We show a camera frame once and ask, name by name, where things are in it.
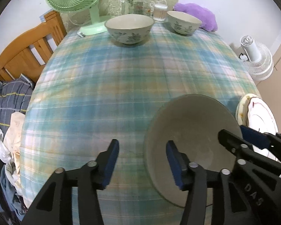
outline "jar lid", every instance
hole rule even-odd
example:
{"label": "jar lid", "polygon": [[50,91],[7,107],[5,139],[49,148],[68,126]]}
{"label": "jar lid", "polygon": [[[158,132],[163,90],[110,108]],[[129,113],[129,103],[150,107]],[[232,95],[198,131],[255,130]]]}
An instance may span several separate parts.
{"label": "jar lid", "polygon": [[166,11],[167,10],[167,5],[164,5],[164,4],[154,4],[154,8],[157,8],[159,10],[163,10],[163,11]]}

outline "floral bowl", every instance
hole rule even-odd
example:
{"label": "floral bowl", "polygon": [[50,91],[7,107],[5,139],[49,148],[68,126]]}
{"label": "floral bowl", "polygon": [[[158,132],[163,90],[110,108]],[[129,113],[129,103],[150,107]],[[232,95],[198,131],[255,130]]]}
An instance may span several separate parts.
{"label": "floral bowl", "polygon": [[132,45],[144,40],[153,24],[154,20],[148,16],[126,14],[106,21],[105,27],[115,40]]}
{"label": "floral bowl", "polygon": [[167,20],[171,27],[179,34],[193,34],[202,24],[202,21],[187,13],[168,11]]}

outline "tablecloth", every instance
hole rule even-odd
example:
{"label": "tablecloth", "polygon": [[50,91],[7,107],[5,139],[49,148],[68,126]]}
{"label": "tablecloth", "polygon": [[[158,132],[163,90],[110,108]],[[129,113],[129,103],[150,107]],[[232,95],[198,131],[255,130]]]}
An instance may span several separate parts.
{"label": "tablecloth", "polygon": [[[106,33],[71,31],[37,82],[21,140],[21,183],[29,206],[58,167],[79,168],[118,139],[111,184],[99,191],[105,225],[179,224],[183,210],[153,187],[144,136],[158,109],[184,94],[203,94],[233,114],[241,96],[259,92],[241,61],[216,33],[176,34],[155,23],[142,43],[125,46]],[[77,190],[73,220],[78,224]]]}

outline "white fan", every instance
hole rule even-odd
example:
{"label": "white fan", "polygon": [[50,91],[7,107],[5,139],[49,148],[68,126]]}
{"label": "white fan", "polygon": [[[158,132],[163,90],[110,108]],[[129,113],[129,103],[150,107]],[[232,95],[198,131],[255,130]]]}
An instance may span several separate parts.
{"label": "white fan", "polygon": [[256,81],[267,79],[274,68],[270,50],[264,44],[255,41],[251,36],[242,37],[240,43],[248,57],[248,60],[244,61],[244,67],[252,79]]}

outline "purple pillow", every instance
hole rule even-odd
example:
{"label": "purple pillow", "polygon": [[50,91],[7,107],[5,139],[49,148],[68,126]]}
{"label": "purple pillow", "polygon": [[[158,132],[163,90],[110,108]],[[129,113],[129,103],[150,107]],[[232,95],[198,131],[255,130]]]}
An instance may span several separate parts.
{"label": "purple pillow", "polygon": [[200,28],[208,32],[217,31],[217,23],[215,15],[207,8],[203,8],[195,3],[181,4],[177,3],[174,6],[175,11],[188,13],[202,21]]}

